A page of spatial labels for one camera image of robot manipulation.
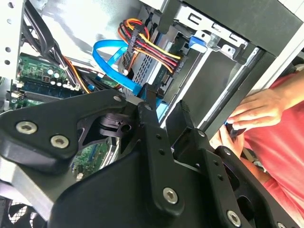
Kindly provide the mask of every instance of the cable bundle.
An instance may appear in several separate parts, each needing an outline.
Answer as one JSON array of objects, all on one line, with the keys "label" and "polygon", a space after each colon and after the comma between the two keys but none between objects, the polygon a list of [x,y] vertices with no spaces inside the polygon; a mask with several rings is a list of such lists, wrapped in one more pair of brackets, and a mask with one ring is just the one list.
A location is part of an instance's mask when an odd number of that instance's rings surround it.
[{"label": "cable bundle", "polygon": [[[29,0],[26,1],[24,13],[31,24],[31,26],[28,26],[25,21],[23,21],[22,34],[25,40],[43,58],[62,68],[66,72],[67,78],[72,87],[79,85],[86,93],[90,93],[91,91],[85,85],[75,67],[62,55],[58,43],[55,41],[43,19]],[[35,31],[38,39],[33,37],[30,29]]]},{"label": "cable bundle", "polygon": [[[129,44],[131,42],[132,33],[135,27],[142,27],[143,31],[139,34],[134,44],[134,50],[137,53],[143,53],[145,55],[150,56],[151,58],[159,61],[163,64],[171,73],[173,73],[174,69],[178,65],[179,59],[181,57],[170,54],[169,52],[161,49],[160,47],[153,44],[150,39],[150,34],[148,28],[144,26],[144,24],[135,18],[131,18],[128,20],[124,20],[120,23],[118,28],[118,34],[121,39]],[[136,56],[133,56],[131,64],[129,67],[131,68]]]}]

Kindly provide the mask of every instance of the hand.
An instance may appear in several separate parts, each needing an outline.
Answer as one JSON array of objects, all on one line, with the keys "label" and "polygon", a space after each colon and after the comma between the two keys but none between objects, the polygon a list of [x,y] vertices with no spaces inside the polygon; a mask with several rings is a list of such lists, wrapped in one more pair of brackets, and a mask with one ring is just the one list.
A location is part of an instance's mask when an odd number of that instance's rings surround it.
[{"label": "hand", "polygon": [[226,146],[232,150],[238,158],[240,158],[244,148],[244,142],[244,134],[241,134],[232,140],[228,134],[226,126],[223,125],[210,140],[210,145],[214,149],[216,149],[218,146]]},{"label": "hand", "polygon": [[246,97],[227,119],[235,130],[276,125],[286,107],[285,98],[273,89]]}]

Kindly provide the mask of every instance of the screw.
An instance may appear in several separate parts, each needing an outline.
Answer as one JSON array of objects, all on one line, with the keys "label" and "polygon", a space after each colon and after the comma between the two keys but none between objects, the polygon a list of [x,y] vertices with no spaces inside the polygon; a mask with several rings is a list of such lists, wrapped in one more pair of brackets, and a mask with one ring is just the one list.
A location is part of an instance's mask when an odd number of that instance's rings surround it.
[{"label": "screw", "polygon": [[144,107],[145,107],[146,109],[148,109],[149,111],[152,111],[152,108],[151,108],[148,104],[145,104]]},{"label": "screw", "polygon": [[51,144],[54,147],[64,149],[69,145],[69,140],[63,135],[55,135],[51,138]]},{"label": "screw", "polygon": [[16,125],[16,130],[22,134],[33,134],[37,131],[37,125],[29,121],[21,121]]},{"label": "screw", "polygon": [[128,74],[129,74],[129,71],[128,71],[127,69],[124,69],[124,70],[123,70],[123,74],[124,74],[124,75],[128,75]]},{"label": "screw", "polygon": [[121,101],[122,101],[121,98],[120,98],[119,96],[114,96],[113,98],[114,98],[114,100],[116,100],[116,101],[118,101],[118,102],[121,102]]},{"label": "screw", "polygon": [[226,154],[228,154],[228,155],[230,155],[230,154],[231,154],[230,150],[229,150],[229,149],[227,149],[227,148],[224,148],[224,151],[225,151],[225,153],[226,153]]},{"label": "screw", "polygon": [[277,223],[277,226],[279,227],[279,228],[286,228],[282,223],[280,223],[280,222],[278,222]]},{"label": "screw", "polygon": [[203,132],[201,132],[201,131],[199,131],[199,135],[200,135],[201,137],[205,137],[205,134],[204,134]]},{"label": "screw", "polygon": [[171,204],[177,203],[179,198],[178,198],[176,192],[172,188],[164,188],[162,193],[163,193],[165,200],[167,200],[168,203],[171,203]]},{"label": "screw", "polygon": [[229,221],[235,227],[240,227],[241,226],[241,220],[239,219],[238,215],[234,211],[232,211],[232,210],[227,211],[227,216],[228,216]]}]

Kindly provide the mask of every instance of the fan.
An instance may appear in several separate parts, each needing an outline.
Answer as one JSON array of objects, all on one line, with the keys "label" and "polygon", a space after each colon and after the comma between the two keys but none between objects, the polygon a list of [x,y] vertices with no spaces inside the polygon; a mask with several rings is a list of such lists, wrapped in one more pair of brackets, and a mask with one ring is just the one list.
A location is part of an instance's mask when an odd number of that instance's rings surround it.
[{"label": "fan", "polygon": [[8,204],[8,217],[10,221],[8,227],[11,228],[44,228],[46,225],[43,218],[32,207],[23,203],[10,201]]}]

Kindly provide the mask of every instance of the person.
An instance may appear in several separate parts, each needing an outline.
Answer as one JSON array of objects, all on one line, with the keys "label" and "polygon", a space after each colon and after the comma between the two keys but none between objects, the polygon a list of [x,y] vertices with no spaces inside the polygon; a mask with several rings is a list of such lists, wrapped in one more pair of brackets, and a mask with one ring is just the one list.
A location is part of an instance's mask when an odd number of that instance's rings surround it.
[{"label": "person", "polygon": [[[229,147],[300,227],[304,227],[304,71],[279,78],[246,97],[227,122],[244,134],[231,139],[225,126],[210,140]],[[267,173],[241,158],[252,149]]]}]

